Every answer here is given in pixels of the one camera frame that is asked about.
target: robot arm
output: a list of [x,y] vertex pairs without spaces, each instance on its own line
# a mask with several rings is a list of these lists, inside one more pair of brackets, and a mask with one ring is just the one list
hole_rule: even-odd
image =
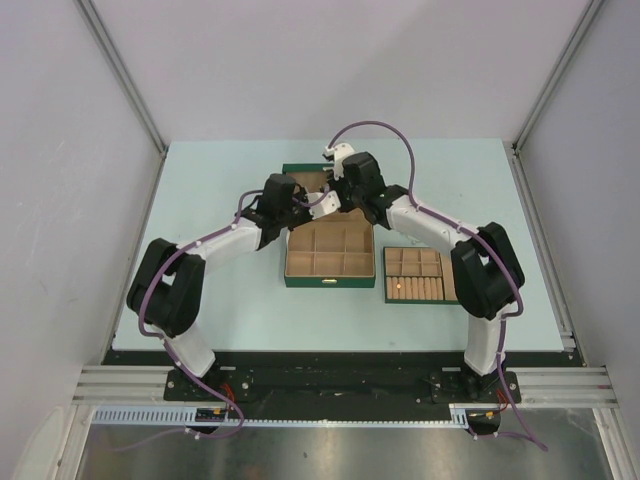
[[[477,234],[491,246],[520,288],[524,275],[504,229],[495,223],[476,228],[462,222],[455,222],[454,228],[424,213],[424,209],[414,206],[404,187],[385,185],[372,155],[355,153],[347,144],[326,150],[325,157],[334,161],[327,178],[328,191],[296,192],[293,178],[271,175],[255,209],[242,210],[241,218],[228,231],[196,242],[167,270],[173,282],[170,285],[161,282],[151,293],[144,321],[164,335],[191,372],[202,377],[215,361],[195,323],[204,276],[243,253],[263,248],[278,238],[284,228],[293,230],[336,210],[349,212],[359,208],[371,224],[414,237],[451,257],[456,295],[470,315],[465,361],[477,375],[494,372],[500,333],[496,316],[515,299],[488,252],[461,233],[461,228]],[[151,279],[178,248],[162,239],[150,244],[127,296],[129,308],[140,312]]]

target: shiny floor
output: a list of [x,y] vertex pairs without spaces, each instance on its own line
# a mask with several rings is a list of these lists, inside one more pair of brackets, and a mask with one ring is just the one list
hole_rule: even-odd
[[[94,426],[78,479],[612,479],[589,410],[538,410],[525,416],[549,446],[513,439],[474,442],[463,430],[247,428],[227,440],[182,433],[115,453],[162,431]],[[508,414],[501,430],[517,429]]]

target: wooden box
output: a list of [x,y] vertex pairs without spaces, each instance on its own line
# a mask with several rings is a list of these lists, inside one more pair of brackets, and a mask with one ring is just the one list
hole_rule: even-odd
[[383,250],[385,303],[454,304],[451,261],[432,248]]
[[[283,173],[317,192],[326,184],[327,164],[288,164]],[[287,287],[373,288],[376,280],[373,226],[360,210],[335,212],[289,233]]]

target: wall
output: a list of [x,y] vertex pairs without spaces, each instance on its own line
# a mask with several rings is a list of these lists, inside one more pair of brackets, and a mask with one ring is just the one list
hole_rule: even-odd
[[71,1],[0,6],[0,478],[106,340],[158,158]]
[[640,445],[640,3],[604,7],[523,152],[576,329]]
[[172,140],[511,140],[586,3],[96,0]]

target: white table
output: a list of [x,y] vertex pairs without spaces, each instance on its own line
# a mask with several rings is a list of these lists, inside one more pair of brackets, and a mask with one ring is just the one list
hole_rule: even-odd
[[[379,161],[387,184],[407,185],[409,160],[399,140],[351,141]],[[429,139],[412,142],[417,196],[470,223],[502,224],[526,276],[525,314],[511,320],[507,349],[560,351],[562,341],[502,142]],[[283,163],[318,163],[324,141],[176,142],[171,145],[141,255],[158,237],[190,240],[230,222],[238,197],[262,188]],[[410,246],[375,227],[373,289],[289,289],[283,280],[284,235],[207,277],[198,322],[214,350],[463,350],[467,314],[460,306],[384,303],[382,248]],[[116,350],[159,350],[124,309]]]

